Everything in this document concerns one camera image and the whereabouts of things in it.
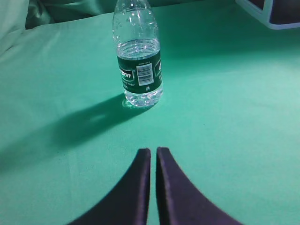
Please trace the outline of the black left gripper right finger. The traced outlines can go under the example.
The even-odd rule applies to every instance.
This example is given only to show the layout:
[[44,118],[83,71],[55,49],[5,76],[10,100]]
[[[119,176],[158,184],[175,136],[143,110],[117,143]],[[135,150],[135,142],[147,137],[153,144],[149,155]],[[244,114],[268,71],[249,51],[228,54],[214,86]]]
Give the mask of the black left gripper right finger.
[[241,224],[195,187],[166,147],[157,148],[156,198],[161,225]]

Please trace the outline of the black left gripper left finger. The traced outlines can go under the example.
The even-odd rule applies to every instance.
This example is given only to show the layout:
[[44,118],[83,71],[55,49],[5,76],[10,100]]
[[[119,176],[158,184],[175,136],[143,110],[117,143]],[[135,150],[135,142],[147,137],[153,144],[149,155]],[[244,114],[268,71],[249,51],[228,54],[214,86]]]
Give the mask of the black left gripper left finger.
[[71,225],[145,225],[150,198],[150,149],[139,149],[122,178]]

